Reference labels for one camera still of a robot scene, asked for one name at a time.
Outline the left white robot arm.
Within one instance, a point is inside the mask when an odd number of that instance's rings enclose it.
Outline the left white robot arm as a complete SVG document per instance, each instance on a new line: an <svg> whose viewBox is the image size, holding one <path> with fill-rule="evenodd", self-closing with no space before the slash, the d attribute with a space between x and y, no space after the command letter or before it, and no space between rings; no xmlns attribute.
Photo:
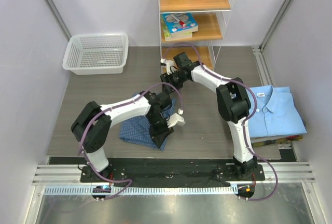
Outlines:
<svg viewBox="0 0 332 224"><path fill-rule="evenodd" d="M175 116L175 102L165 92L149 91L115 104L89 102L72 124L71 132L79 142L79 152L93 170L93 177L100 182L110 177L104 144L110 129L118 124L123 141L163 150L174 131L171 119Z"/></svg>

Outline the dark blue checkered shirt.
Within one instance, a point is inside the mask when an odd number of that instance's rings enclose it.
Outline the dark blue checkered shirt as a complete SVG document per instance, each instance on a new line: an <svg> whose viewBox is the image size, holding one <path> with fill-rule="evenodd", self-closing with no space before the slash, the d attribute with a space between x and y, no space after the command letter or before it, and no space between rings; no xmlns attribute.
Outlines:
<svg viewBox="0 0 332 224"><path fill-rule="evenodd" d="M167 121L174 112L176 100L171 99L165 92L158 94L150 91L146 94L141 92L134 96L135 105L143 100L150 104L150 109L143 115L122 122L119 137L125 142L158 149L149 135L150 124L159 120ZM159 150L164 150L165 141Z"/></svg>

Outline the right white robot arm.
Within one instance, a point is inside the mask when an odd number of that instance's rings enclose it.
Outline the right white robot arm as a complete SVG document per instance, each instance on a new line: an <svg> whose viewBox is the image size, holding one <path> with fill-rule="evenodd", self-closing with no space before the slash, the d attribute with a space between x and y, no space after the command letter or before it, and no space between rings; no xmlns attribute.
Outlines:
<svg viewBox="0 0 332 224"><path fill-rule="evenodd" d="M221 76L200 61L191 61L185 52L172 60L161 59L160 65L166 68L166 73L161 75L162 81L175 88L180 89L184 82L190 80L216 94L218 112L231 132L235 176L241 180L248 179L258 163L248 130L251 102L243 81Z"/></svg>

